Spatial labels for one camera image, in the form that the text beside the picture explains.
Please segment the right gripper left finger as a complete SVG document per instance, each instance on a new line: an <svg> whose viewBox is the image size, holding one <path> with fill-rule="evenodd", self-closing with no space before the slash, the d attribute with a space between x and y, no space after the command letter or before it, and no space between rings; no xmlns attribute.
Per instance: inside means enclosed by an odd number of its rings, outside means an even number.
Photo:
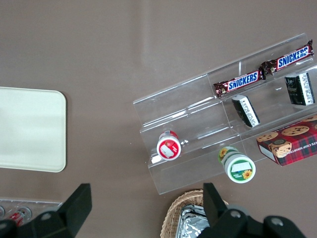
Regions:
<svg viewBox="0 0 317 238"><path fill-rule="evenodd" d="M2 238L74 238L92 210L89 183L82 183L57 211L47 211L25 225L13 220L0 222Z"/></svg>

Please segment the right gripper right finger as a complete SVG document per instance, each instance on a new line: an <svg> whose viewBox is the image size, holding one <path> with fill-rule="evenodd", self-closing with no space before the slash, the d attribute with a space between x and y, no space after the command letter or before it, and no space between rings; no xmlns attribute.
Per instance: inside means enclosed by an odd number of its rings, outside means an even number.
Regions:
<svg viewBox="0 0 317 238"><path fill-rule="evenodd" d="M204 183L203 207L209 227L201 238L304 238L291 220L267 216L258 222L237 208L228 208L213 183Z"/></svg>

